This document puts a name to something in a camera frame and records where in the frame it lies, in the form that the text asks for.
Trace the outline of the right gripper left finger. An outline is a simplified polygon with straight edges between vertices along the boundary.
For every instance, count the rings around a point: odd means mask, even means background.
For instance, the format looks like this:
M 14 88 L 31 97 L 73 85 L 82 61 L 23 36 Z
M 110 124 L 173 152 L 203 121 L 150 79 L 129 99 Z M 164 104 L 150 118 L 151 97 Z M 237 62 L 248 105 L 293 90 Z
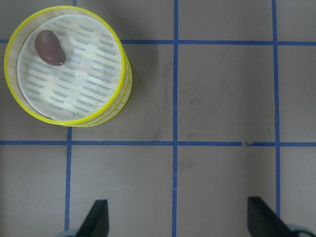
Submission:
M 96 200 L 77 231 L 78 237 L 107 237 L 109 234 L 109 213 L 106 199 Z

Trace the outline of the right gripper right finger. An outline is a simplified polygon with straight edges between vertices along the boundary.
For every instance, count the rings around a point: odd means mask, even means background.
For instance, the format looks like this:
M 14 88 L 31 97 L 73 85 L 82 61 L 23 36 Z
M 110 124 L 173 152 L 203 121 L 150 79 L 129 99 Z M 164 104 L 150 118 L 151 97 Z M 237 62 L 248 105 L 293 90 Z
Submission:
M 260 197 L 247 199 L 247 229 L 252 237 L 290 237 L 292 231 Z

